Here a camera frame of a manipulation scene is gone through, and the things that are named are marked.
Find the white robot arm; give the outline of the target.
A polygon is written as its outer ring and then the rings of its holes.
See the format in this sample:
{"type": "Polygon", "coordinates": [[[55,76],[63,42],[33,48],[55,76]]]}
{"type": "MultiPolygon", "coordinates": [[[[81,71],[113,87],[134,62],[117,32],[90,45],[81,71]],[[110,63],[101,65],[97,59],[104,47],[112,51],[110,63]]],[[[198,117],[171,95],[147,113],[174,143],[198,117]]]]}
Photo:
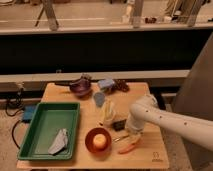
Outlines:
{"type": "Polygon", "coordinates": [[[131,133],[141,133],[146,122],[173,131],[213,151],[213,121],[161,110],[158,108],[156,98],[151,94],[145,94],[131,104],[126,128],[131,133]]]}

